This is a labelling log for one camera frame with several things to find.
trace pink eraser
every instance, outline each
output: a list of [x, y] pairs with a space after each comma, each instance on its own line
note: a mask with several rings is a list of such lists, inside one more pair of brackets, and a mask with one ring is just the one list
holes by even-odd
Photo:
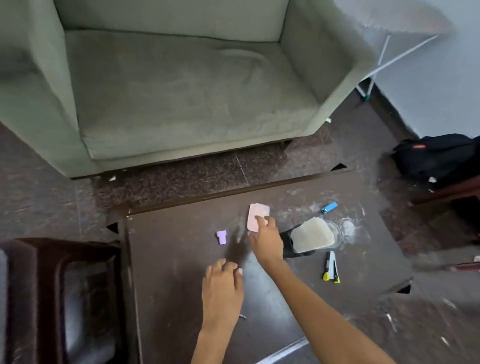
[[227, 243], [227, 231], [226, 230], [223, 230], [223, 231], [217, 231], [216, 232], [216, 235], [218, 237], [218, 243], [220, 245], [223, 245], [223, 244], [226, 244]]
[[269, 216], [270, 206], [262, 204], [250, 204], [248, 210], [247, 229], [252, 232], [258, 232], [258, 222], [255, 216]]

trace sofa armrest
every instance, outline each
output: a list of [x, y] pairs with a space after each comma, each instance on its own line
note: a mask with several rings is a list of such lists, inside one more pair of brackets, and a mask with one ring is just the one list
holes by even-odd
[[320, 103], [302, 136], [316, 132], [375, 64], [352, 22], [333, 0], [290, 0], [280, 45]]
[[0, 122], [65, 176], [99, 172], [79, 134], [53, 0], [0, 2]]

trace granite floor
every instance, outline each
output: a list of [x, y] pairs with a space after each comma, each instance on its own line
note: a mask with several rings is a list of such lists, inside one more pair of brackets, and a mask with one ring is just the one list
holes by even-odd
[[[105, 212], [354, 167], [394, 239], [417, 267], [412, 293], [394, 294], [365, 317], [348, 317], [398, 363], [473, 363], [480, 348], [480, 274], [432, 271], [480, 254], [477, 236], [447, 206], [409, 208], [425, 186], [402, 179], [388, 152], [409, 137], [373, 98], [353, 92], [309, 137], [71, 181], [0, 124], [0, 239], [48, 236], [107, 242]], [[283, 361], [316, 362], [310, 347]]]

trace sofa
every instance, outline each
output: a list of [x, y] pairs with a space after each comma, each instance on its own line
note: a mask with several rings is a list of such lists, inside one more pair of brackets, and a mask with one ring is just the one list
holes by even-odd
[[316, 132], [374, 65], [333, 0], [2, 0], [0, 121], [67, 177]]

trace tabletop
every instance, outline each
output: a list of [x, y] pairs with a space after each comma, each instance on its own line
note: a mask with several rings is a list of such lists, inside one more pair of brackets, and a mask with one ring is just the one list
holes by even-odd
[[[287, 259], [295, 274], [344, 316], [365, 312], [381, 295], [412, 277], [411, 265], [384, 225], [355, 171], [334, 171], [204, 195], [126, 217], [136, 301], [137, 335], [144, 364], [188, 364], [202, 323], [202, 279], [226, 257], [243, 268], [245, 296], [225, 363], [256, 363], [303, 337], [288, 305], [250, 250], [249, 205], [270, 206], [280, 231], [314, 216], [331, 202], [325, 219], [337, 224], [340, 284], [323, 281], [326, 251]], [[217, 231], [227, 231], [219, 245]]]

